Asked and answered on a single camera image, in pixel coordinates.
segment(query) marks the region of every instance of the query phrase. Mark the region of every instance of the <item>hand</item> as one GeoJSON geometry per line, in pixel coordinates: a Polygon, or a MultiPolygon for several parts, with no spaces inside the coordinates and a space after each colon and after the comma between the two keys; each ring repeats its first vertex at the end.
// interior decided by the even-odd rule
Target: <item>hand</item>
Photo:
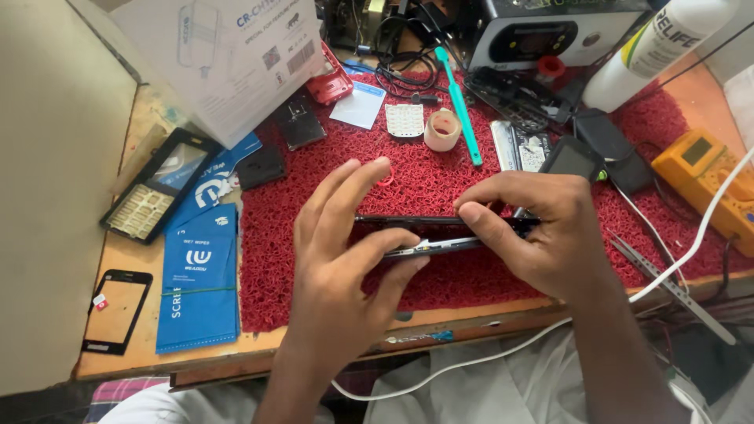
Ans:
{"type": "Polygon", "coordinates": [[[394,319],[403,289],[429,262],[420,257],[398,263],[372,296],[360,289],[364,275],[385,252],[420,241],[405,229],[386,229],[346,249],[356,208],[389,173],[387,158],[365,165],[351,159],[322,181],[294,224],[296,281],[280,350],[296,361],[310,361],[326,382],[380,339],[394,319]]]}
{"type": "Polygon", "coordinates": [[[505,171],[468,189],[453,207],[516,277],[548,296],[573,304],[596,288],[620,287],[582,177],[505,171]],[[541,224],[522,240],[477,203],[496,200],[530,210],[541,224]]]}

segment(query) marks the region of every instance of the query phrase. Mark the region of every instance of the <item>wooden desk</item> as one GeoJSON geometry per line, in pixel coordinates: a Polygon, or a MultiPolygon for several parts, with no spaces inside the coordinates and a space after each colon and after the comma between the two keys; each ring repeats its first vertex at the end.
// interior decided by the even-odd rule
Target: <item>wooden desk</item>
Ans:
{"type": "MultiPolygon", "coordinates": [[[[674,75],[694,60],[694,57],[687,58],[667,74],[674,75]]],[[[678,100],[684,116],[692,127],[705,127],[720,140],[728,143],[734,151],[744,152],[743,142],[722,89],[704,66],[699,66],[693,72],[669,84],[667,90],[678,100]]],[[[166,106],[159,94],[149,86],[141,87],[133,107],[124,146],[124,160],[154,123],[162,124],[170,131],[176,125],[185,124],[185,121],[176,109],[166,106]]],[[[223,201],[239,202],[239,198],[240,195],[236,192],[234,195],[226,196],[223,201]]],[[[163,248],[163,238],[145,247],[108,233],[100,262],[100,277],[108,269],[126,269],[150,272],[155,279],[126,354],[113,356],[83,353],[74,373],[75,378],[117,378],[176,373],[173,379],[175,386],[189,387],[206,381],[250,378],[269,371],[272,356],[280,345],[285,328],[278,328],[270,333],[242,333],[235,343],[166,355],[155,354],[163,248]]],[[[734,274],[731,276],[731,283],[735,284],[737,279],[752,275],[754,270],[734,274]]],[[[718,284],[717,275],[689,282],[692,295],[701,299],[714,293],[718,284]]],[[[636,305],[636,308],[644,309],[666,299],[664,292],[656,290],[636,305]]],[[[548,298],[517,300],[473,308],[415,312],[408,322],[395,321],[385,334],[385,341],[374,345],[364,358],[413,352],[447,344],[429,336],[440,331],[452,330],[453,343],[462,343],[543,327],[565,316],[565,308],[556,300],[548,298]]]]}

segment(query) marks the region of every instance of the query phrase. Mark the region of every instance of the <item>yellow multimeter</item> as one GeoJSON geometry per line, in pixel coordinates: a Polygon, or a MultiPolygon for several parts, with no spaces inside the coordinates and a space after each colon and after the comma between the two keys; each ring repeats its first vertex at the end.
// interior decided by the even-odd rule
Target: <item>yellow multimeter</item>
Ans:
{"type": "MultiPolygon", "coordinates": [[[[703,129],[682,135],[653,162],[652,168],[700,214],[740,158],[703,129]]],[[[754,257],[754,167],[747,164],[720,199],[710,220],[724,237],[738,234],[733,245],[754,257]]]]}

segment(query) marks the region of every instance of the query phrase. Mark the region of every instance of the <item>finger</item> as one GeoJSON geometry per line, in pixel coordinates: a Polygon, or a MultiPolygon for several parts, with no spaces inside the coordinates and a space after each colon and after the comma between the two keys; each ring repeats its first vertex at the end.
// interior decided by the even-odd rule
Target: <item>finger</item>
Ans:
{"type": "Polygon", "coordinates": [[[327,200],[314,230],[312,242],[317,245],[317,251],[328,259],[340,256],[354,226],[356,208],[369,190],[389,173],[390,160],[381,157],[356,169],[341,184],[327,200]]]}
{"type": "Polygon", "coordinates": [[[296,249],[309,244],[327,200],[359,166],[361,166],[361,162],[358,159],[349,159],[337,167],[322,180],[311,197],[304,203],[296,217],[296,222],[293,224],[293,245],[296,246],[296,249]]]}
{"type": "Polygon", "coordinates": [[[429,263],[429,257],[418,257],[398,263],[382,278],[377,293],[369,301],[368,313],[372,322],[387,326],[395,317],[403,290],[411,278],[429,263]]]}
{"type": "Polygon", "coordinates": [[[533,253],[531,243],[522,240],[508,223],[481,204],[475,201],[464,203],[458,215],[509,266],[533,253]]]}
{"type": "Polygon", "coordinates": [[[550,219],[556,197],[564,182],[564,175],[539,174],[523,171],[505,171],[466,190],[453,203],[455,212],[468,201],[486,203],[500,200],[507,204],[524,207],[532,213],[550,219]]]}
{"type": "Polygon", "coordinates": [[[407,229],[391,228],[373,232],[361,239],[342,254],[336,262],[338,269],[347,269],[352,280],[360,281],[372,268],[377,266],[385,252],[399,246],[416,246],[421,239],[407,229]]]}

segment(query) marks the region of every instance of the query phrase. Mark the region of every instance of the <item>teal toothbrush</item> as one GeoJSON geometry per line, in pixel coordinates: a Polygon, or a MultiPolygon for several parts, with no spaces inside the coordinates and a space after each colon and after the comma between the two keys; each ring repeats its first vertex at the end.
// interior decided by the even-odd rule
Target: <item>teal toothbrush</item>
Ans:
{"type": "Polygon", "coordinates": [[[469,149],[469,155],[471,155],[471,163],[474,166],[482,165],[482,156],[479,154],[479,146],[477,146],[477,138],[474,136],[474,129],[471,127],[471,120],[469,119],[469,112],[466,110],[466,102],[464,102],[464,95],[461,92],[461,88],[455,83],[453,79],[453,73],[450,71],[450,64],[448,63],[448,53],[442,47],[434,49],[434,55],[445,66],[445,72],[448,74],[448,92],[450,93],[450,100],[453,102],[453,109],[455,114],[458,115],[458,119],[461,120],[461,129],[466,139],[466,147],[469,149]]]}

